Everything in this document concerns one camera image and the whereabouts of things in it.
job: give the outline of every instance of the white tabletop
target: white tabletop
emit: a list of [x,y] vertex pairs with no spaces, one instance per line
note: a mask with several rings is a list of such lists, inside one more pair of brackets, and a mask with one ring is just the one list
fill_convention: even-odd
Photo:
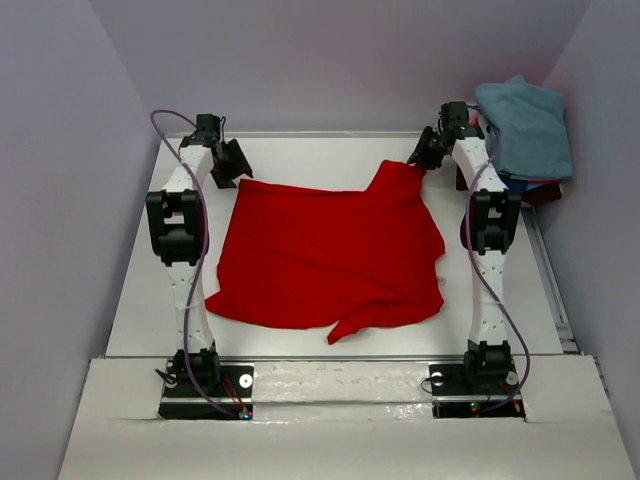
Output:
[[[403,161],[417,136],[247,136],[240,144],[255,178],[265,182],[327,190],[364,190],[384,159]],[[176,167],[163,146],[150,190],[160,188]],[[204,185],[209,209],[211,245],[204,267],[205,295],[218,290],[216,265],[231,218],[236,191]],[[332,327],[277,330],[248,325],[209,314],[208,320],[220,355],[224,357],[415,357],[461,355],[466,350],[471,324],[471,273],[467,253],[459,241],[466,200],[455,190],[455,164],[445,160],[430,172],[423,198],[446,243],[438,261],[438,276],[445,299],[442,311],[420,324],[369,328],[327,344]],[[532,353],[562,353],[550,303],[545,293],[531,241],[522,219],[505,268],[504,301]],[[167,274],[154,256],[143,212],[125,279],[113,331],[109,357],[172,356],[175,353],[175,318]],[[522,349],[510,334],[514,353]]]
[[60,480],[632,480],[593,359],[532,362],[526,422],[434,420],[414,362],[257,363],[254,421],[214,422],[157,418],[163,359],[94,360]]

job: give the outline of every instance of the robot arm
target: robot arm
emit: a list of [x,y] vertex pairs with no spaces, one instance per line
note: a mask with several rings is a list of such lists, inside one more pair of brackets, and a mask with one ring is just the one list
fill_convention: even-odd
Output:
[[[197,181],[200,185],[204,184],[211,171],[213,170],[213,152],[211,148],[204,147],[202,145],[189,145],[186,148],[180,150],[182,162],[186,163],[193,173],[195,174]],[[166,192],[167,199],[180,199],[180,207],[173,211],[172,220],[173,223],[169,224],[168,235],[165,238],[165,242],[170,243],[172,237],[175,237],[176,242],[174,245],[177,247],[178,242],[188,241],[191,242],[194,247],[199,247],[201,250],[201,240],[197,240],[190,235],[185,238],[185,234],[189,235],[187,229],[183,231],[183,227],[187,225],[187,217],[191,215],[191,222],[189,229],[193,228],[198,232],[199,238],[202,238],[202,232],[200,232],[200,226],[195,225],[195,222],[200,222],[200,215],[202,214],[200,208],[200,199],[195,195],[196,187],[193,185],[193,180],[187,171],[179,166],[177,167],[169,181],[162,187],[161,192]],[[180,227],[172,230],[172,225],[181,225]],[[175,305],[176,314],[176,349],[180,350],[183,347],[183,324],[184,314],[187,308],[186,302],[189,296],[189,290],[195,280],[196,275],[196,262],[200,257],[200,254],[195,249],[188,254],[189,258],[186,261],[181,261],[176,256],[163,259],[167,273],[171,281],[171,289],[173,291],[173,300]],[[207,323],[207,315],[204,309],[204,290],[202,288],[202,278],[197,279],[196,288],[191,299],[189,306],[189,318],[191,319],[188,325],[189,331],[187,332],[188,345],[190,352],[199,352],[203,349],[210,350],[213,345],[213,334],[209,329]]]
[[[251,168],[237,141],[221,140],[221,121],[214,115],[198,115],[196,130],[180,143],[182,165],[169,181],[146,197],[147,218],[153,252],[165,265],[175,305],[176,355],[167,374],[158,372],[166,382],[190,385],[186,371],[184,338],[186,333],[190,365],[197,382],[215,386],[220,365],[213,334],[207,323],[202,279],[196,279],[196,268],[208,245],[203,245],[204,208],[194,179],[184,168],[190,167],[195,181],[203,185],[209,174],[218,188],[235,188],[233,179],[242,174],[252,176]],[[197,281],[191,302],[187,300],[193,282]],[[189,308],[188,331],[184,332],[185,310]]]
[[[435,169],[441,166],[445,155],[450,155],[460,167],[467,185],[474,190],[468,212],[470,255],[476,260],[480,275],[502,298],[504,264],[515,237],[520,197],[509,192],[488,163],[484,133],[480,127],[469,124],[464,102],[443,105],[440,122],[437,132],[431,127],[425,128],[409,163]],[[468,248],[464,219],[461,241]],[[472,276],[473,316],[464,359],[465,377],[471,382],[503,380],[511,371],[505,318],[480,277],[474,271]]]

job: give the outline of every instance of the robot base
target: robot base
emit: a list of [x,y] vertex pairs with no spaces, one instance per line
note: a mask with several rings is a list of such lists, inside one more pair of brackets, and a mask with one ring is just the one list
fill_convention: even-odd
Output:
[[[167,371],[173,368],[167,362]],[[229,382],[240,396],[243,405],[227,393],[222,382]],[[231,413],[225,414],[213,408],[194,389],[190,382],[166,383],[158,414],[166,420],[251,420],[253,418],[253,365],[220,365],[220,382],[202,383],[202,390],[221,408]]]
[[511,394],[517,381],[515,365],[506,375],[470,378],[464,363],[429,365],[429,382],[434,397],[434,418],[519,417],[525,418],[520,395],[497,409],[491,409]]

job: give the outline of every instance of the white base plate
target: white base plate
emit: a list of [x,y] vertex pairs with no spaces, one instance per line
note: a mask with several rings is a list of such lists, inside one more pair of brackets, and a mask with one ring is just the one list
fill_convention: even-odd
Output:
[[[327,190],[364,190],[384,159],[409,157],[417,135],[377,137],[269,136],[243,137],[240,144],[256,179],[271,183]],[[163,146],[150,190],[159,189],[176,167]],[[205,261],[205,294],[218,290],[216,265],[231,218],[236,191],[204,186],[209,209],[211,246]],[[459,227],[466,194],[455,190],[455,164],[426,176],[423,198],[445,238],[447,253],[437,264],[445,306],[420,324],[394,329],[370,328],[327,344],[332,327],[276,330],[209,314],[223,357],[423,357],[461,355],[467,349],[471,324],[471,270],[460,244]],[[545,288],[522,219],[505,268],[504,301],[534,354],[562,353]],[[151,250],[143,212],[127,277],[107,349],[109,357],[169,357],[175,353],[175,318],[167,274]],[[514,353],[522,349],[512,332]]]
[[256,364],[255,421],[166,421],[163,364],[92,362],[60,480],[635,478],[590,357],[533,358],[527,422],[434,420],[414,362]]

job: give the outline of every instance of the white platform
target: white platform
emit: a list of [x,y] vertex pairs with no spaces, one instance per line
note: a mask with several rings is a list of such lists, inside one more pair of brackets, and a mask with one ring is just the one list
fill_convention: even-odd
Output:
[[[417,135],[240,138],[256,179],[328,190],[364,190],[382,160],[405,160],[416,142]],[[168,150],[161,148],[150,189],[160,188],[176,165]],[[208,296],[218,289],[216,265],[236,192],[217,190],[213,181],[207,182],[204,190],[211,225],[211,249],[204,268]],[[455,190],[455,164],[451,160],[427,175],[423,197],[447,248],[437,265],[438,275],[445,282],[442,287],[445,306],[440,314],[417,325],[367,329],[332,346],[326,341],[332,327],[275,330],[210,314],[208,319],[220,355],[247,358],[461,355],[466,350],[471,321],[471,275],[458,233],[466,195]],[[562,353],[554,315],[522,219],[507,260],[504,300],[532,353]],[[151,251],[143,213],[107,356],[171,356],[175,353],[174,332],[169,281]],[[514,353],[522,351],[513,335],[510,343]]]
[[397,361],[258,363],[254,421],[165,421],[163,365],[92,362],[60,480],[634,478],[590,357],[533,358],[526,422],[434,420]]

